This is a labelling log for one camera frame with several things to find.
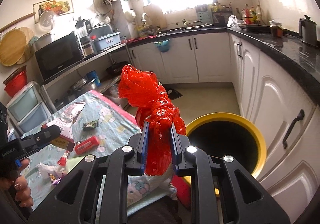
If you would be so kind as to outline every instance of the human hand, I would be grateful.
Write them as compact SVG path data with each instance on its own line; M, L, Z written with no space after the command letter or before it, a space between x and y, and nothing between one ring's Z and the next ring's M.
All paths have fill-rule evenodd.
M18 169L21 172L30 163L30 159L24 159L21 161L22 166ZM31 189L28 187L28 182L24 176L18 177L15 181L8 180L5 178L0 178L0 188L4 190L9 190L11 185L17 190L15 200L20 202L19 206L31 207L33 205L33 199L31 198Z

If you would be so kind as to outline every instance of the picture frame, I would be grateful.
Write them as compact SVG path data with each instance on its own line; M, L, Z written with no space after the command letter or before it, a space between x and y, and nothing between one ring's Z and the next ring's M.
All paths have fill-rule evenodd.
M44 11L53 11L58 16L74 13L72 0L46 0L33 4L35 24L39 22L40 15Z

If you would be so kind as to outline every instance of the blender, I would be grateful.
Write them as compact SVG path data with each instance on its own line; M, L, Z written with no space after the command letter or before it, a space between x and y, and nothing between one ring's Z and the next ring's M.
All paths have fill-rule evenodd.
M96 54L93 43L89 34L92 32L92 25L89 20L82 20L81 16L76 22L75 33L79 36L85 58L92 57Z

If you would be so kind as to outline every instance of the trash bin rim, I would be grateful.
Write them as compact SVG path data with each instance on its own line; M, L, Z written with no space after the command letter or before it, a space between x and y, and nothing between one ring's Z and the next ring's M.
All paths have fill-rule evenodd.
M249 133L254 137L258 147L258 162L251 174L254 178L257 178L260 172L262 171L262 168L267 158L266 142L263 135L259 131L259 129L252 122L250 122L249 120L247 120L242 116L232 114L232 113L219 112L219 113L207 114L193 120L191 123L189 123L186 126L186 130L187 130L186 136L192 133L196 128L213 121L228 121L228 122L236 123L242 126L243 128L245 128L246 130L248 130ZM190 176L186 176L184 177L184 179L188 184L191 184Z

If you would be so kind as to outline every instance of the cabinet door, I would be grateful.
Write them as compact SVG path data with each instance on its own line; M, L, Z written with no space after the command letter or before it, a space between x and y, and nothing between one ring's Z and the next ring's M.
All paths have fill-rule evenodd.
M199 34L192 37L199 82L230 82L228 33Z
M249 119L257 89L260 50L252 44L242 41L238 47L241 56L240 113Z
M161 53L168 83L197 83L198 71L192 37L170 39L170 50Z
M261 131L267 145L266 163L258 180L266 177L299 141L310 120L314 104L295 80L275 61L260 52L257 93L251 121ZM305 116L298 121L283 148L283 138L295 117L303 109Z
M134 66L142 71L152 71L158 82L167 84L167 77L160 51L153 43L143 44L130 49Z
M293 223L320 184L320 109L288 156L260 184L287 212Z
M240 40L237 36L230 33L231 47L231 80L235 88L238 103L240 103L240 81L241 81L241 60L238 56Z

